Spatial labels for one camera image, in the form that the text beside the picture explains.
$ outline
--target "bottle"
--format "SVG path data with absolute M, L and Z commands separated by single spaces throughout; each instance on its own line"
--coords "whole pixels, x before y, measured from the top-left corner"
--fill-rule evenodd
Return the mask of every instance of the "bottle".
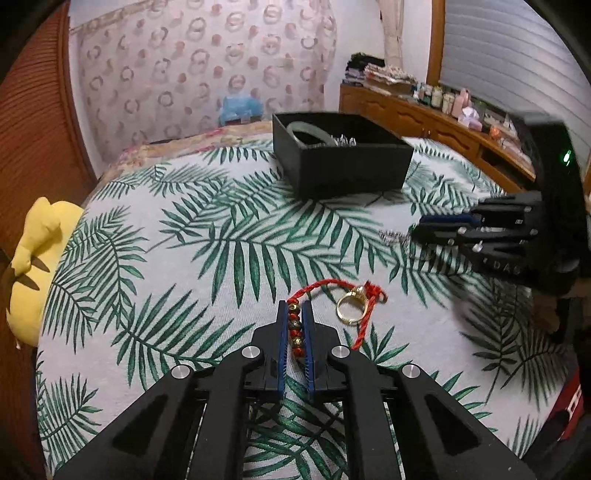
M 443 106 L 441 107 L 441 111 L 446 115 L 452 114 L 453 108 L 453 101 L 456 99 L 456 96 L 453 93 L 446 93 L 443 95 Z
M 462 108 L 466 108 L 468 105 L 470 105 L 470 90 L 468 90 L 467 88 L 463 88 L 460 92 L 460 95 L 464 99 Z
M 461 94 L 458 93 L 456 95 L 456 99 L 453 101 L 452 117 L 453 118 L 460 118 L 463 108 L 464 108 L 464 97 L 462 97 Z
M 433 87 L 431 85 L 425 85 L 425 95 L 423 96 L 423 103 L 427 106 L 431 106 L 431 97 L 433 95 Z
M 431 96 L 431 106 L 436 109 L 440 109 L 443 103 L 443 90 L 441 87 L 435 87 L 433 89 L 433 95 Z

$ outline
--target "bedspread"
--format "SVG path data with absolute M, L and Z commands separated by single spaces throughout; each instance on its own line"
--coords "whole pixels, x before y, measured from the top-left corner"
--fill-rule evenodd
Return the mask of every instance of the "bedspread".
M 175 364 L 200 369 L 273 322 L 277 303 L 325 277 L 388 294 L 362 352 L 413 361 L 517 455 L 564 382 L 570 352 L 530 326 L 531 292 L 474 273 L 456 249 L 421 251 L 408 227 L 459 212 L 499 187 L 453 150 L 406 139 L 398 192 L 318 202 L 293 196 L 270 124 L 124 154 L 89 199 L 51 285 L 37 359 L 48 466 L 59 468 Z M 315 317 L 352 344 L 339 290 L 312 296 Z M 306 400 L 290 359 L 281 406 L 249 422 L 245 478 L 341 479 L 342 406 Z

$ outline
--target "red cord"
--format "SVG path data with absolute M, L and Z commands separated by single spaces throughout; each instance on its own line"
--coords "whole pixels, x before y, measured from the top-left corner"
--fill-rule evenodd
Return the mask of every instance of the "red cord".
M 287 299 L 287 303 L 299 303 L 298 299 L 301 296 L 306 295 L 315 288 L 329 284 L 338 285 L 339 287 L 342 287 L 345 290 L 353 290 L 357 286 L 351 282 L 340 280 L 338 278 L 325 278 L 324 280 L 316 281 L 308 285 L 307 287 L 299 289 L 289 299 Z M 365 294 L 368 298 L 368 311 L 365 314 L 365 316 L 361 319 L 361 322 L 359 324 L 359 334 L 357 335 L 357 340 L 355 340 L 355 343 L 351 347 L 353 350 L 359 350 L 359 348 L 363 344 L 363 340 L 365 339 L 365 332 L 367 331 L 369 325 L 369 317 L 374 309 L 376 301 L 380 298 L 380 296 L 382 296 L 382 301 L 388 301 L 388 296 L 386 295 L 386 292 L 384 292 L 377 285 L 374 285 L 373 283 L 367 281 L 365 282 L 365 285 L 363 285 L 363 287 L 365 288 Z

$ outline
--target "gold ring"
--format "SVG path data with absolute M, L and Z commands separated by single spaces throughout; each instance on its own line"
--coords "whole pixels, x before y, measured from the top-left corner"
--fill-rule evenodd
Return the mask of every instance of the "gold ring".
M 359 304 L 361 304 L 363 306 L 363 313 L 361 314 L 360 318 L 358 318 L 358 319 L 347 318 L 339 310 L 341 303 L 343 303 L 347 299 L 354 299 L 355 301 L 357 301 Z M 345 295 L 343 295 L 339 299 L 339 301 L 336 303 L 336 314 L 337 314 L 337 317 L 339 318 L 339 320 L 341 322 L 343 322 L 344 324 L 349 325 L 349 326 L 357 325 L 361 320 L 363 320 L 363 318 L 367 314 L 368 307 L 369 307 L 369 301 L 368 301 L 367 295 L 365 294 L 365 289 L 362 286 L 355 287 L 353 290 L 348 291 Z

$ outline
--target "green led light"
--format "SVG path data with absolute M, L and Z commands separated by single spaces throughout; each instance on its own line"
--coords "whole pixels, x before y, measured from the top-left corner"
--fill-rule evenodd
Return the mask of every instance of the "green led light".
M 566 152 L 564 154 L 564 158 L 562 159 L 562 162 L 566 165 L 569 165 L 570 163 L 570 156 L 573 154 L 573 152 L 571 150 L 569 150 L 568 152 Z

